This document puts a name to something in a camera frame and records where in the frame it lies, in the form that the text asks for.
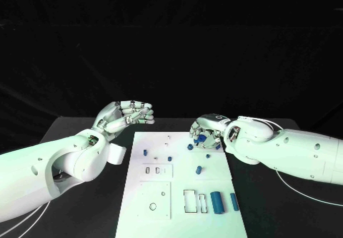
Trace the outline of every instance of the white board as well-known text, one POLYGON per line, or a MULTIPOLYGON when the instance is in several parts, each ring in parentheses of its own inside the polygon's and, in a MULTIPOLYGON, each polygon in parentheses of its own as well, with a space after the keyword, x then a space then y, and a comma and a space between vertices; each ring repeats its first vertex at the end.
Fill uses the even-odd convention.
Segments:
POLYGON ((135 133, 116 238, 246 238, 240 212, 233 210, 230 201, 234 190, 223 150, 194 148, 188 151, 188 143, 188 132, 135 133), (165 174, 144 174, 146 165, 151 168, 167 168, 165 174), (197 166, 203 168, 198 175, 194 172, 197 166), (167 183, 170 190, 161 196, 167 183), (184 212, 184 190, 194 190, 195 213, 184 212), (213 212, 213 191, 219 191, 221 195, 224 213, 220 215, 213 212), (204 194, 207 213, 200 212, 203 201, 198 194, 204 194))

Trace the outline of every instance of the dark table surface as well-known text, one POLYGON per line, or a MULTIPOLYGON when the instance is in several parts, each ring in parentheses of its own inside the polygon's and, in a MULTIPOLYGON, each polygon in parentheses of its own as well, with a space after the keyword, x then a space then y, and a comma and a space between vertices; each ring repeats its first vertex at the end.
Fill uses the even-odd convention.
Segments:
MULTIPOLYGON (((269 119, 283 128, 298 129, 289 119, 269 119)), ((51 200, 46 212, 24 237, 113 238, 135 131, 188 131, 194 119, 155 119, 152 125, 131 125, 112 143, 126 147, 121 165, 106 163, 97 178, 74 186, 51 200)), ((41 143, 74 135, 90 127, 93 118, 57 118, 41 143)), ((231 182, 249 238, 341 237, 343 208, 295 193, 263 164, 247 165, 226 154, 231 182)), ((343 186, 295 178, 279 173, 302 193, 343 204, 343 186)), ((30 227, 43 208, 2 238, 15 238, 30 227)), ((0 223, 0 234, 27 216, 0 223)))

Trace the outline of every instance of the white robotic arm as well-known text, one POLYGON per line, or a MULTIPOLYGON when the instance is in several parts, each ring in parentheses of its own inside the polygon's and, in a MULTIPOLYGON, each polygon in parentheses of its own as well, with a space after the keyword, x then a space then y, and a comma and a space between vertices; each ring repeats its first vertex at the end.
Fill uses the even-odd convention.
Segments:
POLYGON ((0 222, 93 180, 106 162, 121 164, 125 148, 109 141, 128 125, 154 123, 151 107, 135 101, 112 102, 100 110, 90 129, 0 155, 0 222), (57 179, 51 177, 51 166, 63 171, 57 179))
POLYGON ((272 130, 270 121, 207 114, 197 118, 190 137, 207 136, 203 148, 220 143, 226 152, 244 163, 262 162, 270 169, 302 179, 343 184, 343 141, 298 130, 272 130))

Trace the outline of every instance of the white sticker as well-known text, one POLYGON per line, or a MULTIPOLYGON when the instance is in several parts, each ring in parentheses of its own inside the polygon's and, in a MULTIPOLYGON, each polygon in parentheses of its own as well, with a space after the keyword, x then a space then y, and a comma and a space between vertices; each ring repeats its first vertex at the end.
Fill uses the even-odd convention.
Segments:
POLYGON ((229 122, 230 120, 226 118, 223 120, 219 121, 219 123, 223 125, 226 122, 229 122))

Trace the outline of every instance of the robotic hand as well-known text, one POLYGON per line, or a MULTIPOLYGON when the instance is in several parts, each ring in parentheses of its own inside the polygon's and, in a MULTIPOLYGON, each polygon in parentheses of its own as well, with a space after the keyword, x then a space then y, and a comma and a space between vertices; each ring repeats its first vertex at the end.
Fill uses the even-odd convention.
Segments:
POLYGON ((343 185, 343 141, 328 136, 282 129, 273 131, 273 122, 237 117, 230 121, 224 116, 206 114, 191 127, 190 137, 206 136, 201 148, 226 144, 224 151, 244 163, 262 162, 270 169, 302 179, 343 185))
POLYGON ((154 123, 151 104, 109 103, 90 129, 60 140, 0 155, 0 222, 23 215, 121 164, 125 148, 109 143, 128 125, 154 123), (63 171, 56 179, 51 167, 63 171))

